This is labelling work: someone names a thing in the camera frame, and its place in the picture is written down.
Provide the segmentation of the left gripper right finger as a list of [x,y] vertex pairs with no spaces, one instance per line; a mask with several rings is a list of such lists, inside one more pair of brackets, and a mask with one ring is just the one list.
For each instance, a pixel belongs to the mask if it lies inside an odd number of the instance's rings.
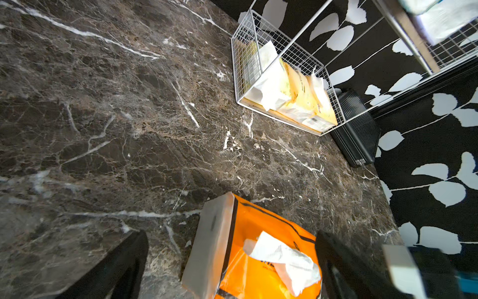
[[319,231],[315,242],[322,285],[330,299],[409,299],[337,237]]

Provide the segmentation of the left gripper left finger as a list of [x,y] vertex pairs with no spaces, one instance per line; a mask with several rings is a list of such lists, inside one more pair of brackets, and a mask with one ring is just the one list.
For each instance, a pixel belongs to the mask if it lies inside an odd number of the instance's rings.
[[132,232],[58,299],[136,299],[139,296],[149,242],[143,230]]

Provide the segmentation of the purple white tissue pack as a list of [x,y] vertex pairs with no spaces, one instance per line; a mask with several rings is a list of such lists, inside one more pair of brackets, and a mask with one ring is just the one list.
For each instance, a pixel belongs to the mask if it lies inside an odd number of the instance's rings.
[[399,0],[419,35],[435,46],[478,17],[476,0]]

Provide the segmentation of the orange tissue box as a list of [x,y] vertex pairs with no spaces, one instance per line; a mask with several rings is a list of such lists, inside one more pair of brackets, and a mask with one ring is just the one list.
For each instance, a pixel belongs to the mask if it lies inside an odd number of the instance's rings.
[[181,284],[197,299],[319,299],[316,238],[233,193],[204,204]]

